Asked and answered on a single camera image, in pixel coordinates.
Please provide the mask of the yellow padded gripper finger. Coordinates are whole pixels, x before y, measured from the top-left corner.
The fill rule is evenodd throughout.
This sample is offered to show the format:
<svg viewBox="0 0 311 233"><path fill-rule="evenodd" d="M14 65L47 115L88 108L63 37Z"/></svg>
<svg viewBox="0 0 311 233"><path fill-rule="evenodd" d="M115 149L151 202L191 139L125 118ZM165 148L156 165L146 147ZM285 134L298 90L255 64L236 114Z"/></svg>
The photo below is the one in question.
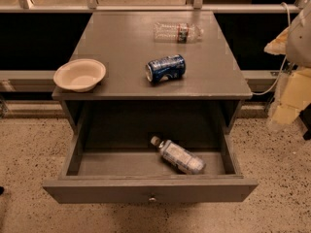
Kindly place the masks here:
<svg viewBox="0 0 311 233"><path fill-rule="evenodd" d="M286 54L286 44L288 40L289 28L285 28L274 40L264 47L264 51L269 54Z"/></svg>
<svg viewBox="0 0 311 233"><path fill-rule="evenodd" d="M282 74L268 111L267 126L281 130L292 124L311 104L311 68L299 67L290 75Z"/></svg>

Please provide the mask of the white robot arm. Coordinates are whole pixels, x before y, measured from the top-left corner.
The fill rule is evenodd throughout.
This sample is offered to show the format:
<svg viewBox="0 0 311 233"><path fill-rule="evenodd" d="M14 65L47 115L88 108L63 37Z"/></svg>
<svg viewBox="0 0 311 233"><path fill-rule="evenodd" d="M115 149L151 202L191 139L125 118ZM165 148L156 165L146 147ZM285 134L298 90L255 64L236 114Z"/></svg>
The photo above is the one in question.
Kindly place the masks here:
<svg viewBox="0 0 311 233"><path fill-rule="evenodd" d="M264 51L283 54L297 66L282 73L276 84L274 102L268 112L268 127L278 131L292 124L311 104L311 3L308 3Z"/></svg>

